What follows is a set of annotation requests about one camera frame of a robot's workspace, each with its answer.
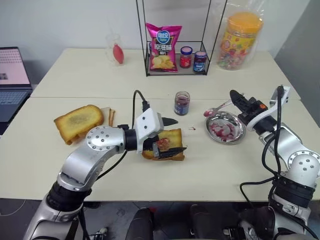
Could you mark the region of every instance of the plastic bag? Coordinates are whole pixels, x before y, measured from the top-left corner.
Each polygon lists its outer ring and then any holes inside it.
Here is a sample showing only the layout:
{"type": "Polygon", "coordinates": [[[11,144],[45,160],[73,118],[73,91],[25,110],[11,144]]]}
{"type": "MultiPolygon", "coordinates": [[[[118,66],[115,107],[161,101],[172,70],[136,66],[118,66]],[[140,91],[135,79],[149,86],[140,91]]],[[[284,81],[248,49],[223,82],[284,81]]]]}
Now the plastic bag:
{"type": "Polygon", "coordinates": [[[150,70],[177,72],[175,44],[182,26],[145,25],[151,36],[150,70]]]}
{"type": "Polygon", "coordinates": [[[230,1],[219,33],[217,64],[226,70],[237,70],[254,55],[257,38],[264,25],[263,5],[266,0],[230,1]]]}

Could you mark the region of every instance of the jar label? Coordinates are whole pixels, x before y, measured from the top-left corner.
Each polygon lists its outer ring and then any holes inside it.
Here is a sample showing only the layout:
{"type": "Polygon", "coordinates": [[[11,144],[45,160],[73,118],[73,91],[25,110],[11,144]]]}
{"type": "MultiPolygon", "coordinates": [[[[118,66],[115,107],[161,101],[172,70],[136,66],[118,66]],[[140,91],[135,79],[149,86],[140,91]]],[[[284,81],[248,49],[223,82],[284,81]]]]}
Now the jar label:
{"type": "Polygon", "coordinates": [[[180,57],[180,66],[182,68],[189,68],[191,66],[191,56],[190,57],[180,57]]]}
{"type": "Polygon", "coordinates": [[[205,63],[204,62],[194,62],[193,71],[202,72],[204,70],[205,70],[205,63]]]}
{"type": "Polygon", "coordinates": [[[240,37],[232,35],[228,31],[225,31],[221,43],[221,48],[225,52],[228,52],[231,56],[243,56],[247,55],[250,52],[255,40],[255,37],[240,37]]]}
{"type": "Polygon", "coordinates": [[[176,104],[174,106],[174,111],[177,113],[177,114],[181,114],[181,115],[184,115],[184,114],[187,114],[188,111],[189,111],[189,106],[185,105],[185,106],[181,106],[181,105],[178,105],[176,104]]]}

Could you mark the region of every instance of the red object in glass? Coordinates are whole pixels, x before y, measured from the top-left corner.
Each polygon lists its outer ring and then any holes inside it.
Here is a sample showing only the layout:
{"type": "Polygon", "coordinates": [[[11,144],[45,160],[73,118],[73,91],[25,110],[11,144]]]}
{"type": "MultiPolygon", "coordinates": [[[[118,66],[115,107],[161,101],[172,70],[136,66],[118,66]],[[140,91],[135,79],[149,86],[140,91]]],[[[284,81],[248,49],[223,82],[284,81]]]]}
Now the red object in glass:
{"type": "Polygon", "coordinates": [[[113,46],[113,56],[119,64],[124,63],[125,55],[124,55],[124,52],[122,51],[121,47],[119,47],[118,44],[114,44],[114,46],[113,46]]]}
{"type": "Polygon", "coordinates": [[[191,67],[192,55],[181,55],[180,56],[180,67],[187,69],[191,67]]]}

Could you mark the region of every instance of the laptop screen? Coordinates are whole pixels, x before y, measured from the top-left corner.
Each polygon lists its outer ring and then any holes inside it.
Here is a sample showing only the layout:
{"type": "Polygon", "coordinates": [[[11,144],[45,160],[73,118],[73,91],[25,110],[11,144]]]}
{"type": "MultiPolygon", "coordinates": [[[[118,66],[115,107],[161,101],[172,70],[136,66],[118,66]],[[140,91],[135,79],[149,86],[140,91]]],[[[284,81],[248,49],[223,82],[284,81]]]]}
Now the laptop screen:
{"type": "Polygon", "coordinates": [[[17,47],[0,47],[0,86],[29,84],[19,49],[17,47]]]}

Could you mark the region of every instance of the black cable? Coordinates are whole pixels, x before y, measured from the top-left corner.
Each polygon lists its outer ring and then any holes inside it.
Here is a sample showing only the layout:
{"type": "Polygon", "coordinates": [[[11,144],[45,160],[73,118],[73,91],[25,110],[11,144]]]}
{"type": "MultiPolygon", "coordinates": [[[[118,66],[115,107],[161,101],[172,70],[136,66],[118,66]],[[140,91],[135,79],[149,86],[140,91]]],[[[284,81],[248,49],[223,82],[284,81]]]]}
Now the black cable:
{"type": "Polygon", "coordinates": [[[262,165],[264,166],[265,169],[267,169],[269,172],[271,172],[275,177],[277,177],[277,172],[272,170],[270,167],[267,166],[266,164],[266,155],[267,155],[267,151],[268,148],[270,146],[270,144],[275,140],[275,136],[273,135],[264,145],[263,151],[262,151],[262,156],[261,156],[261,162],[262,165]]]}
{"type": "MultiPolygon", "coordinates": [[[[134,128],[135,125],[135,111],[136,111],[136,95],[139,94],[141,99],[142,99],[142,107],[143,108],[148,108],[150,107],[148,105],[148,102],[146,101],[145,97],[142,95],[142,93],[139,90],[135,90],[133,93],[133,98],[132,98],[132,124],[131,124],[131,128],[134,128]]],[[[124,153],[122,154],[122,156],[119,158],[119,160],[113,164],[111,167],[109,167],[107,170],[105,170],[103,173],[101,173],[97,179],[99,180],[100,178],[102,178],[104,175],[106,175],[107,173],[109,173],[112,169],[114,169],[127,155],[128,151],[125,150],[124,153]]]]}
{"type": "Polygon", "coordinates": [[[101,173],[98,177],[97,177],[97,179],[96,179],[96,181],[97,180],[99,180],[100,178],[102,178],[104,175],[106,175],[107,173],[109,173],[112,169],[114,169],[123,159],[124,159],[124,157],[127,155],[127,150],[126,151],[124,151],[124,153],[122,154],[122,156],[119,158],[119,160],[115,163],[115,164],[113,164],[111,167],[109,167],[107,170],[105,170],[103,173],[101,173]]]}
{"type": "Polygon", "coordinates": [[[274,180],[275,177],[270,177],[266,180],[262,180],[262,181],[246,181],[240,184],[240,191],[242,193],[242,195],[244,196],[245,200],[250,204],[250,206],[254,209],[254,205],[252,204],[252,202],[249,200],[249,198],[247,197],[247,195],[245,194],[244,190],[243,190],[243,186],[244,185],[260,185],[260,184],[265,184],[267,182],[270,182],[272,180],[274,180]]]}
{"type": "Polygon", "coordinates": [[[284,87],[278,86],[276,88],[277,91],[277,117],[276,117],[276,131],[275,131],[275,139],[274,139],[274,156],[276,160],[277,165],[277,173],[280,175],[281,173],[281,164],[280,159],[278,155],[278,143],[279,143],[279,137],[280,137],[280,131],[281,131],[281,114],[282,114],[282,105],[281,105],[281,99],[284,93],[284,87]]]}
{"type": "MultiPolygon", "coordinates": [[[[252,204],[252,202],[249,200],[249,198],[246,196],[246,194],[243,191],[243,186],[244,185],[260,185],[260,184],[264,184],[270,181],[277,181],[278,180],[278,176],[280,175],[281,172],[281,165],[280,165],[280,159],[278,156],[278,142],[279,142],[279,137],[280,137],[280,129],[281,129],[281,114],[282,114],[282,106],[281,106],[281,98],[283,95],[283,86],[279,86],[277,87],[277,123],[276,123],[276,131],[274,133],[274,135],[266,142],[266,144],[264,145],[263,151],[262,151],[262,156],[261,156],[261,161],[262,161],[262,165],[264,166],[265,169],[267,169],[269,172],[271,172],[274,177],[270,177],[266,180],[263,181],[249,181],[249,182],[243,182],[240,184],[240,191],[242,193],[242,195],[244,196],[244,198],[246,199],[246,201],[250,204],[250,206],[252,208],[254,208],[254,205],[252,204]],[[270,167],[268,167],[268,165],[266,164],[266,155],[267,155],[267,151],[268,148],[270,146],[270,144],[274,141],[274,155],[275,155],[275,159],[276,159],[276,163],[277,163],[277,171],[272,170],[270,167]]],[[[276,186],[275,186],[275,182],[272,183],[272,187],[270,189],[270,192],[268,194],[268,199],[270,200],[273,191],[275,190],[276,186]]]]}
{"type": "Polygon", "coordinates": [[[85,212],[84,212],[84,208],[81,207],[79,213],[78,213],[78,217],[79,217],[79,222],[80,225],[82,227],[83,230],[83,236],[82,236],[82,240],[90,240],[88,231],[87,231],[87,225],[86,225],[86,218],[85,218],[85,212]]]}
{"type": "Polygon", "coordinates": [[[133,99],[132,99],[132,122],[131,122],[131,128],[134,128],[135,125],[135,111],[136,111],[136,95],[139,94],[142,99],[142,107],[144,104],[148,104],[145,97],[142,95],[142,93],[139,90],[135,90],[133,93],[133,99]]]}

